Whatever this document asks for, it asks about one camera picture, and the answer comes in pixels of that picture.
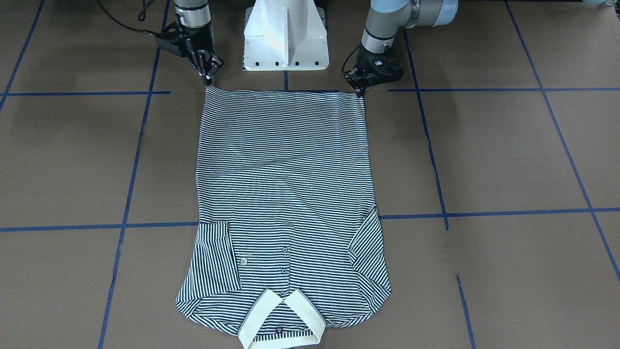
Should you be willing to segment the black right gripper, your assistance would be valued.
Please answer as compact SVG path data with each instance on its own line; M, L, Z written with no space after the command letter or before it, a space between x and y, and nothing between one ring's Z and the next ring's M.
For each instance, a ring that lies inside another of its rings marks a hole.
M211 77L219 71L225 62L215 54L214 33L212 26L182 26L183 34L188 36L185 44L188 59L192 65L198 65L199 75L204 86L210 86Z

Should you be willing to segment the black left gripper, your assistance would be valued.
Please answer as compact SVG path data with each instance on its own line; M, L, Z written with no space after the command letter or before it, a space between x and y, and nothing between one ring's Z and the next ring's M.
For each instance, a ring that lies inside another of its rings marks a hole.
M392 47L383 47L382 53L374 53L365 47L359 47L356 64L352 71L345 71L343 77L352 89L358 91L358 97L365 97L367 86L379 85L377 65L385 58L394 58Z

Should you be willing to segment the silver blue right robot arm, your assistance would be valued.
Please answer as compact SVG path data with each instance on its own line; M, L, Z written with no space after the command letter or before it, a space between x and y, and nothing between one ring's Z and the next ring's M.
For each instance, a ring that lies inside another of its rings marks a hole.
M217 71L224 65L215 51L215 38L207 0L175 0L176 24L180 44L186 56L198 71L205 86L212 84Z

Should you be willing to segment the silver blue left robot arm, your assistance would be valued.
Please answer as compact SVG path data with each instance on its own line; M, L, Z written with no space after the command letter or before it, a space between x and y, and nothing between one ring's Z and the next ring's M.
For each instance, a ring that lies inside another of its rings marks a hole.
M404 74L393 43L399 29L445 26L458 13L458 0L372 0L364 31L343 77L358 97L369 88L399 81Z

